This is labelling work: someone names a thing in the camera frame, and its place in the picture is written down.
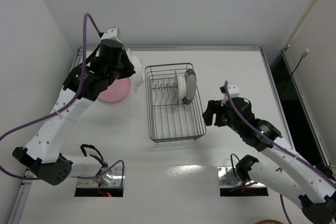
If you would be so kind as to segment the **pink plate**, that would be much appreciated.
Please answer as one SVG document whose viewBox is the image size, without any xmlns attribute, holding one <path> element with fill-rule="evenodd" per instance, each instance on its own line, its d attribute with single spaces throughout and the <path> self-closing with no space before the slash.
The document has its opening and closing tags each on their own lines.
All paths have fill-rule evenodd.
<svg viewBox="0 0 336 224">
<path fill-rule="evenodd" d="M 98 100 L 107 103 L 116 103 L 128 96 L 131 90 L 130 78 L 116 80 L 112 85 L 98 95 Z"/>
</svg>

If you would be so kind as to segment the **white plate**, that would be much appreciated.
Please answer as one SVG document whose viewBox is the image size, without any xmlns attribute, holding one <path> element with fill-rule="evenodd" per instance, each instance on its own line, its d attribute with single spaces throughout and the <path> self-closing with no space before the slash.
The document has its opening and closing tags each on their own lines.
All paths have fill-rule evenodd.
<svg viewBox="0 0 336 224">
<path fill-rule="evenodd" d="M 133 90 L 135 93 L 137 93 L 139 87 L 144 82 L 144 74 L 143 74 L 141 59 L 138 56 L 134 55 L 133 52 L 129 48 L 127 49 L 127 55 L 129 57 L 129 60 L 134 66 L 135 73 L 130 77 L 130 79 L 131 79 Z"/>
<path fill-rule="evenodd" d="M 186 83 L 185 83 L 184 75 L 182 73 L 178 73 L 177 70 L 175 70 L 175 86 L 176 86 L 177 95 L 178 95 L 178 103 L 182 104 L 183 99 L 187 95 Z"/>
</svg>

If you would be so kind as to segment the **blue rimmed patterned plate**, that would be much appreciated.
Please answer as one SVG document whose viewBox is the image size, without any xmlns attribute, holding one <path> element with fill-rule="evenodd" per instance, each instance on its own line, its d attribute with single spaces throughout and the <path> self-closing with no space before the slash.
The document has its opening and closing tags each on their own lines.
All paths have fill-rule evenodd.
<svg viewBox="0 0 336 224">
<path fill-rule="evenodd" d="M 196 94 L 197 89 L 197 78 L 195 71 L 193 69 L 188 69 L 184 75 L 186 84 L 186 96 L 183 98 L 184 104 L 190 104 Z"/>
</svg>

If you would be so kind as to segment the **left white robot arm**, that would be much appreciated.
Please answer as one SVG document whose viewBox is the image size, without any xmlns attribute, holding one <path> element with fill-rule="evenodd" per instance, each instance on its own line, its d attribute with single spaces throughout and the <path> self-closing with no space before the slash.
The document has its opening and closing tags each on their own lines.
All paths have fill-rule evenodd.
<svg viewBox="0 0 336 224">
<path fill-rule="evenodd" d="M 108 172 L 108 164 L 102 157 L 66 155 L 61 148 L 99 94 L 116 80 L 136 73 L 118 35 L 118 28 L 112 27 L 100 36 L 99 45 L 86 57 L 89 64 L 85 70 L 77 65 L 64 81 L 51 117 L 24 147 L 14 149 L 12 156 L 37 179 L 58 185 L 68 177 L 101 180 Z"/>
</svg>

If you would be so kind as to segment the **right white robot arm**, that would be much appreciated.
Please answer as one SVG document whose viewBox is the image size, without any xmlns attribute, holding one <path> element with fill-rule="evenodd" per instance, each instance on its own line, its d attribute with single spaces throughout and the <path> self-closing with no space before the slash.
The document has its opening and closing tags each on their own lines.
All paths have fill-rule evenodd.
<svg viewBox="0 0 336 224">
<path fill-rule="evenodd" d="M 275 164 L 245 155 L 226 174 L 232 189 L 261 183 L 295 204 L 311 223 L 335 220 L 335 181 L 305 160 L 270 122 L 258 119 L 251 102 L 240 97 L 234 84 L 220 88 L 222 100 L 209 100 L 202 114 L 207 126 L 227 126 Z"/>
</svg>

